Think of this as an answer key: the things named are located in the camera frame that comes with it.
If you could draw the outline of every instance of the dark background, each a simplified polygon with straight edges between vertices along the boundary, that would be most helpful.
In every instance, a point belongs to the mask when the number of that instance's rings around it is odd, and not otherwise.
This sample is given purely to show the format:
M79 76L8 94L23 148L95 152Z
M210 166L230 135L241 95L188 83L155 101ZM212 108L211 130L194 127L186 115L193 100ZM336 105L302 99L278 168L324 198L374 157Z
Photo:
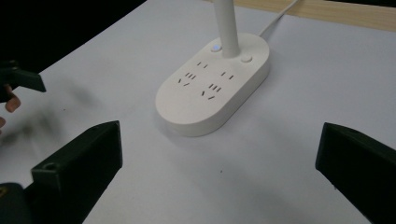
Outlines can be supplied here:
M331 0L334 2L356 3L379 7L396 7L396 0Z
M41 72L144 0L0 0L0 60Z

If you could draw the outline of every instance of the white table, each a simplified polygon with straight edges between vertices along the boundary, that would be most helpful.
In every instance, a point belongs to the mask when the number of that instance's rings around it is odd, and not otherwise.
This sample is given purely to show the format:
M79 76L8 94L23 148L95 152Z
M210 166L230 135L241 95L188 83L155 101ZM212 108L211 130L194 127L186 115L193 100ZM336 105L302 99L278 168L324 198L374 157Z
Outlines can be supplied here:
M239 32L274 13L236 8ZM369 223L315 169L324 122L396 148L396 33L286 16L266 33L269 77L219 130L183 137L156 112L160 85L219 36L211 3L148 0L16 89L0 113L0 183L93 125L119 120L123 167L84 223Z

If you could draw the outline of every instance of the wooden surface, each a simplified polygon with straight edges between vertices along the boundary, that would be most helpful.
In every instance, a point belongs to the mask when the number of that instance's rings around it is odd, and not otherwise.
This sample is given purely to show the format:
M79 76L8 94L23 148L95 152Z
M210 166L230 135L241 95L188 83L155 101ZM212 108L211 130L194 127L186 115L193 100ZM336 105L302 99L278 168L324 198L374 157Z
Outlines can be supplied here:
M234 0L236 6L279 12L292 0ZM289 15L396 32L396 8L300 0Z

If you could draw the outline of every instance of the black plastic part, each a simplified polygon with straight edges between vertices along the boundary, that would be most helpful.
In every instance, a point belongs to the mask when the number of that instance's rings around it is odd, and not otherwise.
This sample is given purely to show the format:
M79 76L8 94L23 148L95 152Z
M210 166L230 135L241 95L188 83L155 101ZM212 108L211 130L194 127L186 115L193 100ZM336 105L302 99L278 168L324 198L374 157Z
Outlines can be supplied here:
M33 224L21 185L0 184L0 223Z
M16 61L0 62L0 103L9 100L9 95L4 88L6 84L10 85L12 89L22 86L36 91L46 91L41 76L21 70Z
M122 166L120 124L94 126L32 169L35 223L79 224Z
M396 223L394 149L356 130L325 123L316 168L372 223Z

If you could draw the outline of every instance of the power strip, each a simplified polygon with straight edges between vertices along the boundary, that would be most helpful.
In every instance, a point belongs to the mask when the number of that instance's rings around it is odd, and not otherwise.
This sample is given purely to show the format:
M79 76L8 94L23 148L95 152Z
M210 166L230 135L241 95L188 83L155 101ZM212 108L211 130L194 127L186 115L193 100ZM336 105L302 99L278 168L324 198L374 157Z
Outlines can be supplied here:
M214 132L269 73L269 47L261 37L236 32L233 0L215 0L220 38L165 80L157 92L159 114L179 134Z

